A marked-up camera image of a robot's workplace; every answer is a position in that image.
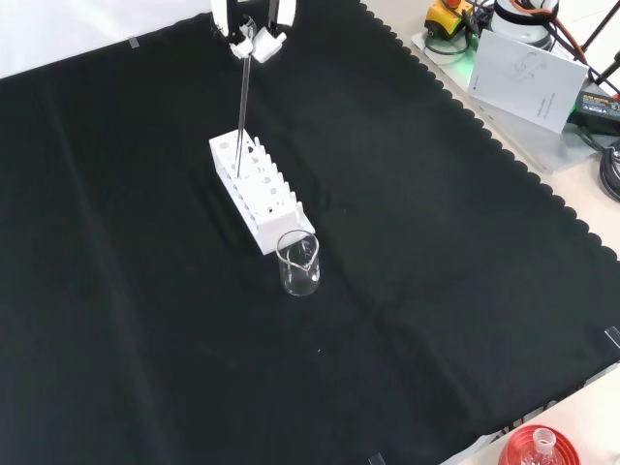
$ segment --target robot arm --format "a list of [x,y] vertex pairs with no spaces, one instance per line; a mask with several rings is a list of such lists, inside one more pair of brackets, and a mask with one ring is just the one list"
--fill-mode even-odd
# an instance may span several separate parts
[[211,0],[211,10],[213,22],[229,42],[232,53],[240,59],[254,56],[264,63],[282,48],[287,36],[278,31],[280,26],[293,25],[296,0],[269,0],[269,23],[258,34],[252,18],[241,19],[238,0]]

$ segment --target glass beaker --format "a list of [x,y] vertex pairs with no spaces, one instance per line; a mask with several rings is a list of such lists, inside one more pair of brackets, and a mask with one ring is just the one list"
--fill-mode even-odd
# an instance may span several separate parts
[[319,287],[319,240],[308,231],[287,232],[276,247],[282,286],[291,295],[310,295]]

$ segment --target white paper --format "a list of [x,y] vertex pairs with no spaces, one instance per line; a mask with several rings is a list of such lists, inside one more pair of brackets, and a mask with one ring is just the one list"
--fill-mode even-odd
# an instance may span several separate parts
[[484,31],[467,92],[560,134],[586,73],[581,63]]

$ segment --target white table surface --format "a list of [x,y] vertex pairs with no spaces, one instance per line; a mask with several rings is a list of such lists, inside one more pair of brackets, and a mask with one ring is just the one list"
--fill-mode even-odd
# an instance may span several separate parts
[[[620,459],[620,369],[525,423],[528,424],[551,426],[564,434],[579,453],[582,465],[614,465]],[[497,465],[512,433],[460,465]]]
[[[597,23],[593,22],[592,19],[596,18],[600,21],[610,6],[615,3],[615,0],[589,0],[587,3],[579,0],[560,1],[560,17],[565,20],[569,29],[582,42],[592,31],[588,28],[580,29],[579,26],[586,24],[588,27],[595,27]],[[433,0],[362,0],[362,3],[376,17],[390,26],[406,47],[411,48],[411,37],[423,30],[426,12]],[[614,21],[620,21],[620,14],[616,16]],[[602,38],[600,42],[595,42],[597,47],[608,47],[608,50],[598,50],[595,57],[599,55],[608,56],[608,60],[611,61],[613,55],[618,51],[620,28],[615,27],[615,25],[616,22],[610,23],[609,30],[605,30],[605,33],[611,36]],[[493,137],[510,150],[517,160],[525,163],[531,172],[537,174],[544,184],[549,185],[554,194],[562,197],[567,206],[576,211],[577,217],[590,226],[590,232],[601,238],[604,246],[611,248],[616,254],[620,255],[620,203],[608,197],[600,184],[599,157],[592,157],[557,174],[548,174],[538,170],[528,161],[528,155],[521,148],[510,142],[499,128],[494,126],[493,121],[481,114],[476,103],[470,100],[450,79],[446,78],[430,59],[419,53],[416,47],[414,48],[413,54],[418,56],[420,61],[435,73],[447,90],[452,93],[452,96],[461,101],[466,109],[473,111],[477,118],[484,122],[484,127],[491,131]],[[601,69],[606,66],[604,61],[593,63],[595,67]]]

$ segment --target electronic device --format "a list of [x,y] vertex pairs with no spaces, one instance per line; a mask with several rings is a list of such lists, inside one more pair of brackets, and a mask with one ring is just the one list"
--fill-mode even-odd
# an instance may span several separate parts
[[450,8],[460,13],[462,11],[471,12],[473,7],[471,3],[461,2],[461,0],[446,0],[446,3],[442,0],[435,0],[435,3],[428,9],[424,27],[433,36],[450,41],[465,26],[463,20],[456,16]]
[[579,92],[569,123],[592,133],[620,136],[620,102],[605,95]]

